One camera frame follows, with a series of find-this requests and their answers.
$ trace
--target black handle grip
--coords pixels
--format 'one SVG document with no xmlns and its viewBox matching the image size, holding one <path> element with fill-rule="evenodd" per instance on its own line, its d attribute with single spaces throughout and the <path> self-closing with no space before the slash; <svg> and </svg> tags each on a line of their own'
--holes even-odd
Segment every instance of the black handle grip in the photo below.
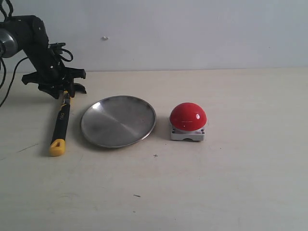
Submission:
<svg viewBox="0 0 308 231">
<path fill-rule="evenodd" d="M 71 105 L 69 104 L 63 104 L 61 106 L 61 110 L 59 111 L 56 125 L 54 127 L 51 144 L 58 139 L 65 141 L 70 108 Z"/>
</svg>

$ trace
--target red dome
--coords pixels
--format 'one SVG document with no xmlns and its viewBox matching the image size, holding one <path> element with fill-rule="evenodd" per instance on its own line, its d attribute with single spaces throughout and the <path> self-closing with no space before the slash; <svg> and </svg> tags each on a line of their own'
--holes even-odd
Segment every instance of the red dome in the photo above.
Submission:
<svg viewBox="0 0 308 231">
<path fill-rule="evenodd" d="M 204 110 L 195 103 L 181 103 L 170 115 L 171 124 L 184 131 L 198 130 L 206 124 L 206 121 Z"/>
</svg>

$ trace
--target plate rim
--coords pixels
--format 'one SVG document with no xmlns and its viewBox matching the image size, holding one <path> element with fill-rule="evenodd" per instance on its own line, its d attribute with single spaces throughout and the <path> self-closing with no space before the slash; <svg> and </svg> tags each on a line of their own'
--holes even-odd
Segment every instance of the plate rim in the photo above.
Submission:
<svg viewBox="0 0 308 231">
<path fill-rule="evenodd" d="M 107 146 L 107 145 L 97 144 L 97 143 L 91 141 L 91 140 L 89 139 L 89 137 L 87 137 L 87 135 L 85 134 L 85 132 L 83 131 L 83 128 L 82 128 L 82 121 L 83 121 L 83 118 L 84 118 L 85 114 L 86 114 L 87 111 L 90 110 L 96 103 L 99 103 L 99 102 L 105 101 L 105 100 L 109 100 L 109 99 L 112 99 L 112 98 L 120 98 L 120 97 L 134 98 L 134 99 L 137 99 L 137 100 L 140 100 L 140 101 L 146 103 L 146 104 L 150 107 L 150 109 L 152 110 L 152 112 L 153 112 L 153 114 L 154 114 L 154 122 L 153 122 L 153 124 L 152 124 L 151 129 L 150 129 L 150 130 L 146 133 L 146 135 L 143 136 L 141 139 L 136 140 L 136 141 L 134 141 L 134 142 L 132 142 L 132 143 L 129 143 L 129 144 L 118 145 L 118 146 Z M 141 98 L 138 98 L 138 97 L 136 97 L 136 96 L 131 96 L 131 95 L 115 95 L 115 96 L 110 96 L 110 97 L 107 97 L 107 98 L 98 100 L 97 102 L 95 102 L 94 104 L 92 104 L 90 107 L 88 107 L 87 110 L 83 113 L 83 115 L 82 115 L 82 117 L 81 117 L 81 120 L 80 120 L 80 130 L 81 130 L 81 133 L 82 133 L 83 137 L 84 137 L 88 142 L 90 142 L 91 144 L 94 144 L 94 145 L 99 146 L 99 147 L 102 147 L 102 148 L 116 149 L 116 148 L 123 148 L 123 147 L 127 147 L 127 146 L 130 146 L 130 145 L 133 145 L 133 144 L 138 143 L 139 141 L 142 141 L 142 140 L 144 140 L 145 138 L 147 138 L 147 137 L 151 134 L 151 132 L 153 131 L 153 129 L 155 128 L 156 120 L 157 120 L 157 119 L 156 119 L 156 112 L 155 112 L 154 108 L 152 107 L 152 105 L 150 105 L 147 101 L 145 101 L 145 100 L 143 100 L 143 99 L 141 99 Z"/>
</svg>

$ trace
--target table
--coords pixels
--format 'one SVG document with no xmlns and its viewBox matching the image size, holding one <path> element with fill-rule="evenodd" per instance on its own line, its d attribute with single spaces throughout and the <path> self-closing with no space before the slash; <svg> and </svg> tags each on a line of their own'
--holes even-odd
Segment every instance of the table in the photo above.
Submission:
<svg viewBox="0 0 308 231">
<path fill-rule="evenodd" d="M 1 231 L 306 231 L 307 75 L 88 72 L 60 157 L 48 153 L 60 101 L 18 75 L 0 109 Z M 148 138 L 116 150 L 83 139 L 83 112 L 113 95 L 154 107 Z M 168 116 L 182 102 L 206 111 L 206 141 L 169 139 Z"/>
</svg>

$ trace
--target stainless steel plate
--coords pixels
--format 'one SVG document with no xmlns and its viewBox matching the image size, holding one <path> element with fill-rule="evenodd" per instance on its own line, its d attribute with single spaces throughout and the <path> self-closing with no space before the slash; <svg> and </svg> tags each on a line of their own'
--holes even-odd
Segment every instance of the stainless steel plate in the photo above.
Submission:
<svg viewBox="0 0 308 231">
<path fill-rule="evenodd" d="M 93 144 L 120 148 L 146 138 L 155 124 L 155 111 L 146 101 L 113 96 L 98 101 L 84 113 L 81 131 Z"/>
</svg>

